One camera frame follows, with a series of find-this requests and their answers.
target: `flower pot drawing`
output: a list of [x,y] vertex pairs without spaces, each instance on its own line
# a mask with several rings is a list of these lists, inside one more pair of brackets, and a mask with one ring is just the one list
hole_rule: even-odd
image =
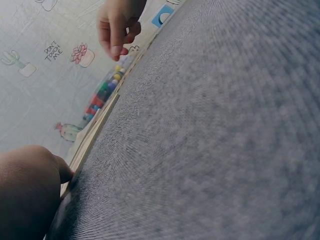
[[72,124],[64,124],[62,125],[61,122],[58,122],[55,125],[55,128],[60,130],[60,135],[67,141],[74,142],[77,138],[77,134],[82,130],[81,127]]
[[57,4],[58,0],[35,0],[36,3],[41,4],[44,10],[50,12]]
[[21,62],[20,55],[17,51],[12,50],[11,52],[4,51],[3,52],[4,58],[1,58],[1,62],[7,66],[16,65],[19,68],[19,73],[24,77],[31,76],[37,68],[33,66],[31,63],[24,64]]
[[73,49],[71,54],[70,61],[79,64],[81,67],[88,67],[95,58],[93,51],[88,49],[87,44],[81,43],[80,46],[77,46]]

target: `gray fabric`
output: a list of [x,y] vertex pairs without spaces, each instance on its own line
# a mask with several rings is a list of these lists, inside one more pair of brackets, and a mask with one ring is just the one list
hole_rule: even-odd
[[189,0],[49,240],[320,239],[320,3]]

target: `finger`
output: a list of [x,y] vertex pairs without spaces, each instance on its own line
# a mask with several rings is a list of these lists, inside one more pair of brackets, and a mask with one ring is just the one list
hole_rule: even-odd
[[135,37],[141,33],[141,24],[140,22],[136,22],[132,26],[129,27],[129,33],[124,38],[125,44],[131,44],[134,42]]
[[110,44],[111,54],[118,57],[124,45],[126,18],[122,14],[110,18]]
[[74,175],[74,172],[70,169],[68,164],[59,156],[53,155],[58,168],[59,168],[59,174],[60,174],[60,183],[64,184],[66,182],[69,182],[71,178]]
[[98,30],[98,38],[101,46],[106,51],[106,53],[112,57],[111,55],[111,44],[110,44],[110,24],[108,22],[99,21],[97,23]]

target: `skin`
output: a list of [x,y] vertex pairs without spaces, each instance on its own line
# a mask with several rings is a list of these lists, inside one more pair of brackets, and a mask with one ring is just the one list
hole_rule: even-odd
[[43,240],[73,172],[59,156],[30,145],[0,154],[0,239]]
[[[99,42],[118,61],[124,44],[141,32],[147,0],[107,0],[97,16]],[[61,184],[73,177],[65,161],[42,146],[0,154],[0,239],[43,240],[61,202]]]
[[138,22],[147,0],[107,0],[98,12],[97,31],[105,52],[118,61],[127,55],[124,44],[130,44],[141,32]]

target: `blue bead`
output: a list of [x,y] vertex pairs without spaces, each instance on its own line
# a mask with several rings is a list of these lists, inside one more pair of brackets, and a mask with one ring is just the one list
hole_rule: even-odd
[[109,82],[109,84],[108,84],[108,88],[109,88],[111,91],[115,90],[115,89],[116,89],[116,86],[117,86],[117,85],[115,85],[113,82]]

